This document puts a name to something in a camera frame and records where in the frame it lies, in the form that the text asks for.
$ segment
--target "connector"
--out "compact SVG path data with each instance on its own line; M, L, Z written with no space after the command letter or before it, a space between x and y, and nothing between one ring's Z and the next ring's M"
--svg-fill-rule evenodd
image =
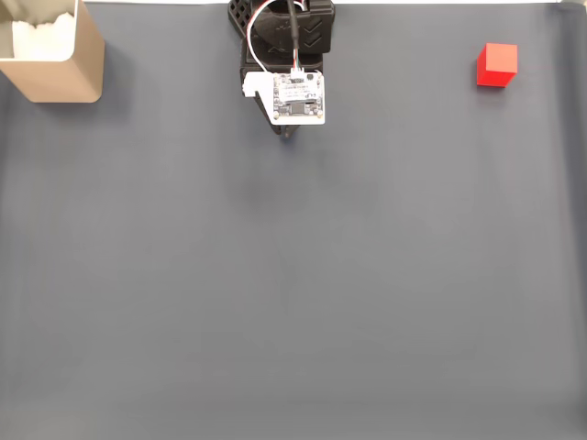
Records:
M304 68L296 69L295 67L292 67L291 77L293 80L304 80L305 79Z

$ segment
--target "wire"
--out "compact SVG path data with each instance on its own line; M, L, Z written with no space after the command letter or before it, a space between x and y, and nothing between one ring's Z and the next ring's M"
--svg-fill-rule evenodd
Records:
M297 54L300 49L300 29L297 26L297 15L295 14L294 0L287 0L287 9L290 13L290 24L292 29L293 68L298 69L299 61L297 59Z
M267 6L269 6L271 3L276 2L277 0L266 0L265 3L263 3L261 6L259 6L259 8L255 11L255 13L252 15L252 17L250 18L250 22L249 25L247 26L247 44L249 44L249 50L250 50L250 54L253 56L253 59L257 62L257 64L260 65L260 67L266 72L267 69L265 68L265 66L263 65L262 62L260 62L259 57L257 57L257 54L255 53L255 50L253 49L253 44L252 41L250 39L250 31L253 28L253 25L255 24L255 20L257 19L257 17L259 17L260 13L263 12L263 9L265 9ZM302 8L303 11L305 11L305 4L301 1L294 1L293 2L296 6L299 6ZM297 60L298 54L297 54L298 50L296 49L293 52L293 65L296 66L299 64L299 61Z

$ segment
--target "circuit board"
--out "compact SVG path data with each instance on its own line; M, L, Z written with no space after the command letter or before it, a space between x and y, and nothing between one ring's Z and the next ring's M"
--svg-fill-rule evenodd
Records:
M275 73L273 75L273 117L324 114L323 84L320 72Z

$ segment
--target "white tissue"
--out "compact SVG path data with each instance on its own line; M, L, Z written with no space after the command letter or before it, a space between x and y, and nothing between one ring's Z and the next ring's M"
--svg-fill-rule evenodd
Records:
M73 55L75 19L65 13L55 23L37 27L13 21L12 44L15 58L20 60L66 61Z

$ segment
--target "black cable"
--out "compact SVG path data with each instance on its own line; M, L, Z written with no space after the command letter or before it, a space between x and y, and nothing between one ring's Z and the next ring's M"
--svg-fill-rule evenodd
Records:
M287 0L287 9L290 12L290 22L292 24L293 50L300 49L300 29L297 26L297 14L295 12L294 0Z

